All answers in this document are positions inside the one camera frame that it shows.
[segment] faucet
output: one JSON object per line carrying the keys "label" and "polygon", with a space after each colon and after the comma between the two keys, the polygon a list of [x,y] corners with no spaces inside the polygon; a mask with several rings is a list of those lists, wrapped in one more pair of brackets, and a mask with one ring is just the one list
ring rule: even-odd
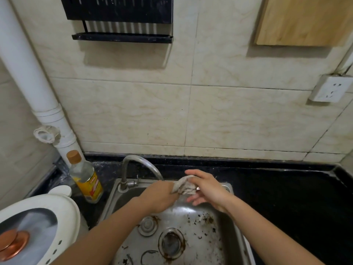
{"label": "faucet", "polygon": [[121,191],[125,191],[126,188],[129,186],[135,186],[138,184],[138,178],[137,178],[136,182],[135,181],[127,182],[127,179],[126,179],[126,177],[127,177],[127,164],[130,161],[135,161],[135,162],[139,162],[140,164],[143,164],[156,176],[157,179],[164,180],[161,173],[159,172],[159,170],[153,164],[151,164],[151,162],[149,162],[145,158],[142,158],[137,155],[128,155],[123,159],[122,164],[121,164],[122,176],[121,176],[121,183],[119,186],[119,189]]}

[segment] bottle cap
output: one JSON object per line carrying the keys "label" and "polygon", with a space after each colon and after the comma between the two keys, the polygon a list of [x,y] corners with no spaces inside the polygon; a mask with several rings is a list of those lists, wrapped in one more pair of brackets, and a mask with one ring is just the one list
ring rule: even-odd
{"label": "bottle cap", "polygon": [[70,162],[70,164],[73,164],[73,165],[78,164],[82,160],[82,157],[81,157],[80,153],[78,152],[78,150],[69,151],[66,154],[66,157],[68,158],[68,161]]}

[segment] cloth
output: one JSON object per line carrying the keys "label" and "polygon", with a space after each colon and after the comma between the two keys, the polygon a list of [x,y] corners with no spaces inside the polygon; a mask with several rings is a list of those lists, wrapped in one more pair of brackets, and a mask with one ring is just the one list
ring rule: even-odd
{"label": "cloth", "polygon": [[185,176],[174,183],[172,193],[178,192],[179,194],[195,194],[196,185],[188,182],[188,179],[194,177],[193,175]]}

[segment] cooking oil bottle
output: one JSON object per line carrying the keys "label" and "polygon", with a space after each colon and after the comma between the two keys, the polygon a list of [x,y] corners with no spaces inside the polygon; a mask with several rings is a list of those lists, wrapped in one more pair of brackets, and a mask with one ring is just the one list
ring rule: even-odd
{"label": "cooking oil bottle", "polygon": [[103,188],[93,165],[89,161],[82,160],[77,150],[69,151],[66,156],[72,164],[69,170],[70,176],[80,188],[86,201],[91,204],[97,203],[102,197]]}

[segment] countertop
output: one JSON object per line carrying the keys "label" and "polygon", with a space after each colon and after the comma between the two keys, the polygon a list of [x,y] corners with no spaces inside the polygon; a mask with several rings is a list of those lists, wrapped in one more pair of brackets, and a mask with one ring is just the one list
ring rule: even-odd
{"label": "countertop", "polygon": [[[47,193],[58,185],[71,185],[72,198],[92,228],[97,224],[115,179],[121,175],[123,157],[87,154],[104,188],[104,195],[95,205],[88,204],[72,179],[58,169],[33,195]],[[326,265],[353,264],[353,179],[341,167],[304,162],[143,157],[151,161],[165,179],[179,179],[190,168],[213,174],[218,181],[232,184],[236,196]],[[129,163],[128,178],[135,178],[136,174],[139,178],[154,179],[141,165]],[[257,265],[263,264],[255,252],[254,256]]]}

